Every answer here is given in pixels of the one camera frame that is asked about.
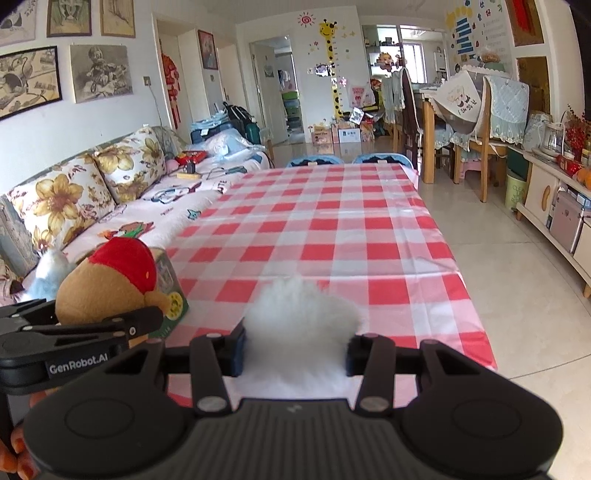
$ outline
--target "sun sticker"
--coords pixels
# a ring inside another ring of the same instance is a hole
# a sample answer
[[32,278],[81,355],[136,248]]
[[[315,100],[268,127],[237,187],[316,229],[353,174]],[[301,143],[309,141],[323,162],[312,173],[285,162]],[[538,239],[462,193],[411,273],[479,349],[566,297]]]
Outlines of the sun sticker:
[[303,12],[298,16],[297,22],[300,26],[308,28],[308,25],[313,25],[316,22],[316,17],[309,12]]

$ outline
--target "window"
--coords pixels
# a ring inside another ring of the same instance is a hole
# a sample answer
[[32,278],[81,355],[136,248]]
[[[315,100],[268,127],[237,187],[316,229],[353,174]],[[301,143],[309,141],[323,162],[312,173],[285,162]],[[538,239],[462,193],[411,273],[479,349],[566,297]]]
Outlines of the window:
[[427,83],[423,46],[420,43],[404,43],[404,59],[413,83]]
[[[392,38],[392,43],[398,43],[398,31],[396,27],[378,27],[378,38],[380,42],[385,42],[386,38]],[[406,67],[410,74],[410,79],[413,83],[427,83],[427,72],[425,68],[425,55],[423,53],[423,45],[420,43],[412,43],[402,40],[404,48],[404,58],[406,59]],[[396,55],[400,55],[400,47],[380,47],[380,52],[389,53],[393,59]],[[369,59],[372,65],[375,64],[379,53],[370,53]],[[372,76],[386,75],[386,71],[380,67],[371,67]]]

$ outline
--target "white fluffy toy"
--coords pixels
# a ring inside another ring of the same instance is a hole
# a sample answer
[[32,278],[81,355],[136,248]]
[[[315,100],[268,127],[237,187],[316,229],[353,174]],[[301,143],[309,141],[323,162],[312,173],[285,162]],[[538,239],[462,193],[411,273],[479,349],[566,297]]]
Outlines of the white fluffy toy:
[[345,360],[361,322],[348,301],[302,278],[275,280],[246,311],[244,327],[244,371],[226,382],[233,404],[241,397],[343,398],[357,391]]
[[57,290],[76,264],[71,264],[65,253],[57,249],[49,249],[37,265],[35,280],[26,292],[20,295],[20,301],[36,299],[55,300]]

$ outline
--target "floral cushion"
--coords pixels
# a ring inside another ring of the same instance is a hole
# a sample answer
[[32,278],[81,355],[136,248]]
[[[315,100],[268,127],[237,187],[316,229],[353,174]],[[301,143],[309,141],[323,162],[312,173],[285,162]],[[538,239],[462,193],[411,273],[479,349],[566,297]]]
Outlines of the floral cushion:
[[164,153],[150,127],[138,130],[94,156],[117,203],[137,200],[166,173]]
[[33,247],[63,249],[84,230],[115,209],[115,202],[89,154],[59,164],[7,194]]

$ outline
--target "sofa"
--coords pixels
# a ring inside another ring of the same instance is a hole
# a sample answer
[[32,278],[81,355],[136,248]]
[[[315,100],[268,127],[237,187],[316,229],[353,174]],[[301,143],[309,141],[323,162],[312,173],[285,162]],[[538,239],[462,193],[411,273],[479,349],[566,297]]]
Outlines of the sofa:
[[[223,140],[213,139],[214,147]],[[166,249],[246,173],[269,168],[264,148],[246,143],[233,155],[208,152],[197,166],[201,179],[177,178],[174,159],[195,149],[207,145],[187,145],[166,127],[143,127],[1,195],[0,297],[12,293],[13,282],[28,283],[49,247],[62,249],[72,262],[114,236]]]

